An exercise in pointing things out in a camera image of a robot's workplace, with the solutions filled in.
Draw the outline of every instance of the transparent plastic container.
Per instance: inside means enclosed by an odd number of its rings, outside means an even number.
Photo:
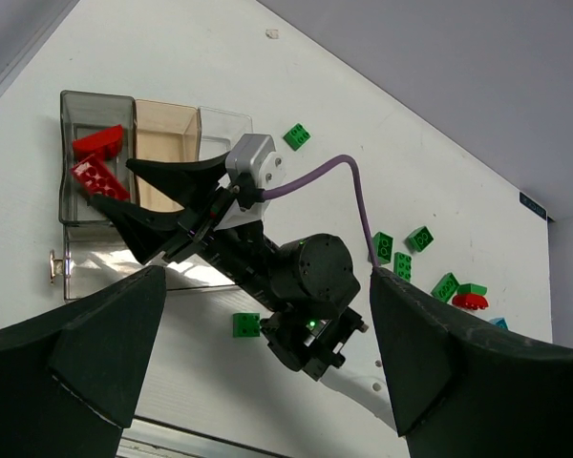
[[[174,211],[178,204],[164,195],[148,195],[158,191],[148,185],[145,190],[146,183],[140,186],[141,180],[126,169],[125,161],[129,157],[165,162],[208,159],[230,151],[243,134],[252,133],[252,120],[244,114],[72,91],[61,95],[61,124],[64,168],[59,220],[64,224],[64,254],[63,259],[51,258],[51,270],[63,272],[67,301],[89,296],[142,267],[112,223],[88,205],[70,174],[75,164],[73,140],[121,124],[123,148],[109,162],[111,171],[130,191],[133,202],[145,202],[155,211]],[[198,256],[166,267],[168,290],[233,285]]]

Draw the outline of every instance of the wall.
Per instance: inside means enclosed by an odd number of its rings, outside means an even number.
[[[573,218],[549,228],[554,342],[573,347]]]
[[[0,74],[71,0],[0,0]]]
[[[259,0],[573,216],[573,0]]]

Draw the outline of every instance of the white table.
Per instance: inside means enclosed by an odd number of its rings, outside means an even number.
[[[265,36],[278,29],[279,39]],[[59,93],[128,94],[251,115],[274,135],[287,180],[337,154],[356,157],[374,231],[395,250],[427,224],[435,242],[414,256],[414,284],[448,271],[489,287],[484,319],[551,341],[546,224],[518,191],[449,138],[253,0],[81,0],[0,99],[0,327],[62,303],[47,255],[61,247]],[[280,137],[301,122],[312,139]],[[273,202],[278,243],[328,232],[349,247],[366,321],[370,265],[350,172],[340,167]],[[168,300],[138,415],[296,456],[407,456],[369,412],[283,368],[263,339],[230,337],[231,314],[260,310],[238,291]],[[357,349],[373,364],[375,345]]]

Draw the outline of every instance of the red block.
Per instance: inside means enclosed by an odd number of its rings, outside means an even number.
[[[488,307],[488,301],[479,294],[458,294],[452,298],[452,305],[467,310],[483,310]]]
[[[83,185],[89,195],[100,193],[109,198],[127,200],[130,194],[111,174],[100,156],[88,156],[71,170],[76,180]]]
[[[123,126],[120,124],[73,141],[74,157],[77,160],[92,155],[99,155],[102,160],[107,160],[118,155],[122,147]]]

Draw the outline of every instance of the purple cable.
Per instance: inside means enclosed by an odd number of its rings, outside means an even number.
[[[320,178],[329,170],[331,170],[336,165],[347,163],[352,169],[352,180],[354,181],[354,193],[356,194],[356,204],[359,207],[359,217],[361,218],[361,224],[363,225],[363,233],[365,234],[365,242],[367,243],[367,249],[370,252],[371,264],[374,267],[378,267],[380,262],[373,249],[373,241],[371,240],[371,230],[370,224],[367,220],[367,212],[365,211],[365,202],[363,201],[363,189],[361,188],[361,174],[359,173],[359,167],[356,165],[356,161],[347,155],[340,155],[334,157],[332,160],[325,162],[320,167],[312,170],[309,174],[303,177],[297,178],[288,184],[279,186],[274,189],[269,189],[263,191],[261,196],[264,200],[272,200],[273,198],[281,198],[287,194],[297,191],[303,188],[307,184],[310,184],[316,178]]]

